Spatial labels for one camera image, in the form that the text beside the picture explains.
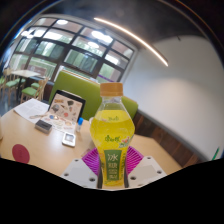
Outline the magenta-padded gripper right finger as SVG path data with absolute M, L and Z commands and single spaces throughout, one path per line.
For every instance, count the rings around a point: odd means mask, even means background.
M 166 176 L 152 156 L 143 156 L 134 147 L 129 147 L 126 157 L 125 187 L 139 188 Z

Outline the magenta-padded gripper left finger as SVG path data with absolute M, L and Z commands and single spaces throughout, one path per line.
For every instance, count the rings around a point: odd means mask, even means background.
M 62 178 L 84 188 L 101 187 L 100 159 L 96 148 L 82 158 L 75 158 L 61 175 Z

